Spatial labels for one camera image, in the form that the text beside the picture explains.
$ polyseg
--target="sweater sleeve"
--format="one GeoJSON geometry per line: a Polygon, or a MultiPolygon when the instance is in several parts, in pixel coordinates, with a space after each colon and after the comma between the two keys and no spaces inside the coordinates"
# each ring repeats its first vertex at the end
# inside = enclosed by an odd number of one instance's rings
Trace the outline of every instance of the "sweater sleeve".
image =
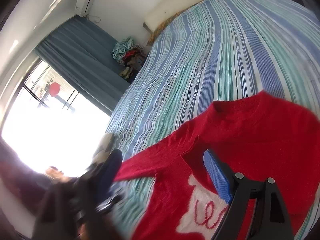
{"type": "Polygon", "coordinates": [[[179,129],[150,146],[144,151],[122,163],[115,181],[155,177],[156,173],[167,167],[176,156],[183,152],[186,138],[190,138],[190,121],[179,129]]]}

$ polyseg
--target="window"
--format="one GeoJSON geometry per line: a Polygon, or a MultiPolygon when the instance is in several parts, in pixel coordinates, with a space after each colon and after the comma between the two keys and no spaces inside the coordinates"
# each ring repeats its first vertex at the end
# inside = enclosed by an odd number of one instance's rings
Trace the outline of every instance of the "window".
{"type": "Polygon", "coordinates": [[[30,168],[55,166],[80,176],[104,134],[110,117],[38,60],[20,85],[2,137],[30,168]]]}

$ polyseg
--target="blue curtain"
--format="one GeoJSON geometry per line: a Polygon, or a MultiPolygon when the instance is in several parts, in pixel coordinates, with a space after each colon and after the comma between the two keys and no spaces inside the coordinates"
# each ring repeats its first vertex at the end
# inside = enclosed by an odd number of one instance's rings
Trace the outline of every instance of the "blue curtain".
{"type": "Polygon", "coordinates": [[[117,41],[86,18],[75,16],[50,33],[35,51],[80,94],[111,115],[129,83],[111,56],[117,41]]]}

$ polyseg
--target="blue textured pad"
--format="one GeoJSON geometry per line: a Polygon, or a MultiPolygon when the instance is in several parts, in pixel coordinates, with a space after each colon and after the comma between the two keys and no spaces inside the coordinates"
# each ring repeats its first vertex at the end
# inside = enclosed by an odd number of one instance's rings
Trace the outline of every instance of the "blue textured pad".
{"type": "Polygon", "coordinates": [[[218,195],[221,199],[225,200],[228,204],[232,201],[232,195],[230,193],[230,184],[223,172],[217,165],[215,159],[210,154],[209,150],[206,150],[203,154],[204,166],[207,169],[209,176],[216,188],[218,195]]]}

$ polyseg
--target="striped bedsheet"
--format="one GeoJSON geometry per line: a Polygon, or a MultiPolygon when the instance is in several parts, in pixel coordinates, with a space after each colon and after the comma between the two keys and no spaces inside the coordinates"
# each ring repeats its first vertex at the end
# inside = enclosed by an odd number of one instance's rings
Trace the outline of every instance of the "striped bedsheet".
{"type": "MultiPolygon", "coordinates": [[[[107,132],[128,159],[157,143],[213,100],[266,90],[320,117],[320,27],[290,0],[204,0],[158,37],[107,132]]],[[[148,205],[153,178],[121,182],[127,196],[113,219],[130,238],[148,205]]],[[[320,216],[319,193],[296,234],[303,239],[320,216]]]]}

